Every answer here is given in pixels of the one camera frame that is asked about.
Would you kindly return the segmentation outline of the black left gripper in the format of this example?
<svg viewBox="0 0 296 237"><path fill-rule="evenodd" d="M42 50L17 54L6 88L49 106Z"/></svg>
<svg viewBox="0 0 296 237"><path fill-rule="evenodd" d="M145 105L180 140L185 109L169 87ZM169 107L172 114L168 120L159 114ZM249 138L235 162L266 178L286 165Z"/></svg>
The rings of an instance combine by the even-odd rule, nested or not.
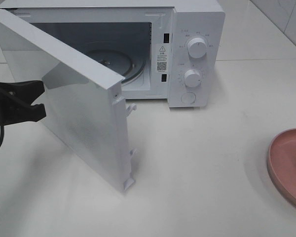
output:
<svg viewBox="0 0 296 237"><path fill-rule="evenodd" d="M44 93L40 80L0 82L0 125L38 122L46 117L43 104L32 103Z"/></svg>

